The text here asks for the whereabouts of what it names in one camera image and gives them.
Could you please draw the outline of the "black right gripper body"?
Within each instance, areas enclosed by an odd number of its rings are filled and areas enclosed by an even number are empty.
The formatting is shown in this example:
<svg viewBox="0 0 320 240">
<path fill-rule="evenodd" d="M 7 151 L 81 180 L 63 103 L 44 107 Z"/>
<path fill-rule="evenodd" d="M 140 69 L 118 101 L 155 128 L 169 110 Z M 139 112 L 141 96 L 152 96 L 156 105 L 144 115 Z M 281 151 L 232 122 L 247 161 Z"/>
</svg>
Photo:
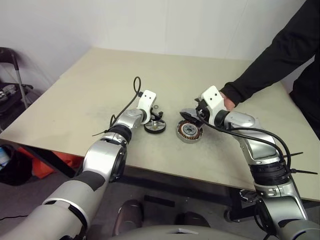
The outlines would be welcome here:
<svg viewBox="0 0 320 240">
<path fill-rule="evenodd" d="M 197 97 L 194 100 L 197 102 L 197 107 L 195 108 L 197 118 L 201 122 L 209 123 L 210 111 L 208 110 L 207 102 L 203 98 L 200 98 L 200 97 Z"/>
</svg>

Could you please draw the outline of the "person's bare hand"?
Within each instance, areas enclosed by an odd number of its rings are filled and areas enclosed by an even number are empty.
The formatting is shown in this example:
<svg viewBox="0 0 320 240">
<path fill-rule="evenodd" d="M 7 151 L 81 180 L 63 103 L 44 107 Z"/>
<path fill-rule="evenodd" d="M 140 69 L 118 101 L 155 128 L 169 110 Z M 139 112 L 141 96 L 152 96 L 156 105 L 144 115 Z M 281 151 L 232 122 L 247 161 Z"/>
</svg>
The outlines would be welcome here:
<svg viewBox="0 0 320 240">
<path fill-rule="evenodd" d="M 225 108 L 228 111 L 232 111 L 236 107 L 235 103 L 231 99 L 229 99 L 225 94 L 223 94 L 221 91 L 219 93 L 223 98 Z"/>
</svg>

